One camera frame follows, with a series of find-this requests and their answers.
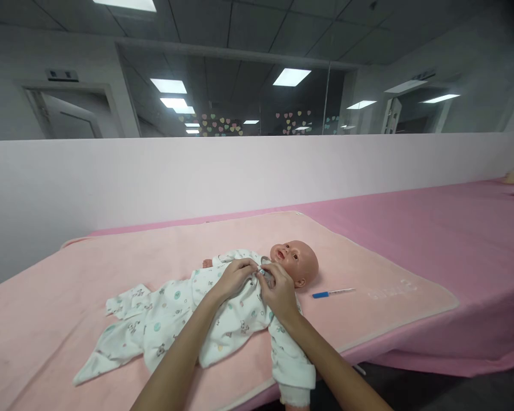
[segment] doll head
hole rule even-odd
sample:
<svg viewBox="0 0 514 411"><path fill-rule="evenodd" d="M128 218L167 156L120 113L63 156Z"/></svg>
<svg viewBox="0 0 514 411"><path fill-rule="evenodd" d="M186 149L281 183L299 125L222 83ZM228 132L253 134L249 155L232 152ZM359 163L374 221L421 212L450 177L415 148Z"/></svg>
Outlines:
<svg viewBox="0 0 514 411"><path fill-rule="evenodd" d="M293 279L295 288L304 287L318 275L316 254L302 241L273 245L270 249L270 259L287 271Z"/></svg>

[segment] white cloth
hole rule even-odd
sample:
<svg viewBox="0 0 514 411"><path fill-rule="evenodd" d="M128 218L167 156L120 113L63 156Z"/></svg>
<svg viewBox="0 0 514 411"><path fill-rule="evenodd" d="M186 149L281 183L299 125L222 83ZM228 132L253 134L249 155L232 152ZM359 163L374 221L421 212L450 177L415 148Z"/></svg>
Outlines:
<svg viewBox="0 0 514 411"><path fill-rule="evenodd" d="M109 299L107 314L116 315L120 321L103 332L86 365L75 376L74 385L118 368L140 354L154 372L228 264L245 257L259 265L268 262L267 257L237 249L214 257L213 267L193 271L189 280L169 281L155 292L140 284ZM282 400L295 406L308 405L316 383L315 368L264 303L255 273L217 311L200 350L200 365L207 368L222 360L242 347L254 332L267 327L272 338L272 376L280 386Z"/></svg>

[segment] ceiling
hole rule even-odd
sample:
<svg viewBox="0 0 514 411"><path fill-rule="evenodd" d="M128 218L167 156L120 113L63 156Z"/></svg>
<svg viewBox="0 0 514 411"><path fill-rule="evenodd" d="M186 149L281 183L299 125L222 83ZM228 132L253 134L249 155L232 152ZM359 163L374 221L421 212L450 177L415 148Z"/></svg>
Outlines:
<svg viewBox="0 0 514 411"><path fill-rule="evenodd" d="M156 13L92 0L0 0L0 24L390 64L494 0L154 0Z"/></svg>

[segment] pink tablecloth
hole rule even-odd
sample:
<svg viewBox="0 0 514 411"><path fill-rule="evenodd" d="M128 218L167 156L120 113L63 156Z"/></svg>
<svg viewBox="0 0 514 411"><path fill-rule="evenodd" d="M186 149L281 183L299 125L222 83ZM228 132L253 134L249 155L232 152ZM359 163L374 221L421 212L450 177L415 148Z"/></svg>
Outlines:
<svg viewBox="0 0 514 411"><path fill-rule="evenodd" d="M343 353L397 368L473 376L514 367L514 196L486 181L96 231L199 224L296 209L330 230L449 289L458 309ZM277 396L271 388L242 408Z"/></svg>

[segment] blue thermometer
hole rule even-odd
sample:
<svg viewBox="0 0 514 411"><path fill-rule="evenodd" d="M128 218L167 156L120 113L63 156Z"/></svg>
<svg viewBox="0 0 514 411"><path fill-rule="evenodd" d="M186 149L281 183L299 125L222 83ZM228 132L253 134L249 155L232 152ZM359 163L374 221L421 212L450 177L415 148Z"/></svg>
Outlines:
<svg viewBox="0 0 514 411"><path fill-rule="evenodd" d="M343 288L343 289L335 290L335 291L325 291L323 293L312 294L312 297L325 298L325 297L329 297L330 295L344 294L346 292L352 292L352 291L356 291L356 288Z"/></svg>

